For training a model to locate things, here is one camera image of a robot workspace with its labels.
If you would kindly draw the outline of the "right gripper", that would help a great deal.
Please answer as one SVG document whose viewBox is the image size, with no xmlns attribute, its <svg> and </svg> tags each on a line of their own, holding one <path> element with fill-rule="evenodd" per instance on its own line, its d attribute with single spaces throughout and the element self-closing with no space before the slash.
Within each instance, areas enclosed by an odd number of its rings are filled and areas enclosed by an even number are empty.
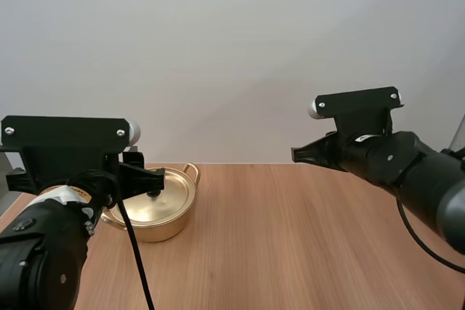
<svg viewBox="0 0 465 310">
<path fill-rule="evenodd" d="M 338 131 L 330 131 L 305 146 L 292 147 L 292 161 L 347 173 L 348 170 L 341 166 L 342 153 L 346 146 L 347 140 Z M 325 150 L 325 159 L 315 155 Z"/>
</svg>

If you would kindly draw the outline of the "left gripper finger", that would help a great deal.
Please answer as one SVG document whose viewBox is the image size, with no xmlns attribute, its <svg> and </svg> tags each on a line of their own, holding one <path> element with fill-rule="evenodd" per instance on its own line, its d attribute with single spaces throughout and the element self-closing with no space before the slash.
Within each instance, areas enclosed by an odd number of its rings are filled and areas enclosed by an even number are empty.
<svg viewBox="0 0 465 310">
<path fill-rule="evenodd" d="M 28 172 L 22 168 L 13 168 L 6 174 L 9 191 L 36 193 L 36 185 Z"/>
<path fill-rule="evenodd" d="M 142 194 L 156 197 L 165 189 L 165 168 L 156 168 L 152 171 L 119 163 L 118 180 L 122 198 L 131 198 Z"/>
</svg>

